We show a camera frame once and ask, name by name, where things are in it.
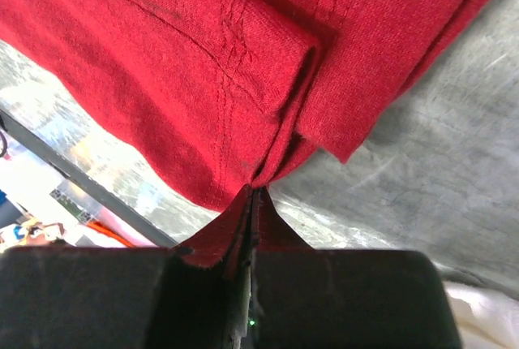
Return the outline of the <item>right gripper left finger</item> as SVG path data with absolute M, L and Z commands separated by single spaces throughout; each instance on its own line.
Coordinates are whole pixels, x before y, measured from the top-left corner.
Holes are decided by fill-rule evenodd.
M 19 247 L 1 258 L 4 348 L 237 348 L 252 190 L 174 248 Z

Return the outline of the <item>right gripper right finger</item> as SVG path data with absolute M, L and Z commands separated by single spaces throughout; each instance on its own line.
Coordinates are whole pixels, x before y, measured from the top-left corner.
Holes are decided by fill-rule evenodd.
M 257 348 L 458 348 L 438 269 L 421 252 L 315 249 L 265 189 L 251 206 Z

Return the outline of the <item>red t-shirt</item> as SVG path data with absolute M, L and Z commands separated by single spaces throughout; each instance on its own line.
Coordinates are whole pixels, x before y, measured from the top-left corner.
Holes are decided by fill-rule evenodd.
M 489 0 L 1 0 L 1 38 L 176 192 L 222 210 L 347 160 Z

